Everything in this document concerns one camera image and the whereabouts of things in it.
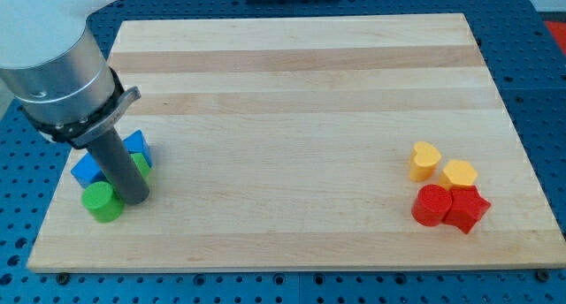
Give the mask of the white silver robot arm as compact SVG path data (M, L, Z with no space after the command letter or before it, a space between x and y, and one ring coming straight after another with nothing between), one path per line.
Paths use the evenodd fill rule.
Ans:
M117 0L1 0L1 85L48 141L74 148L121 144L124 92L87 25Z

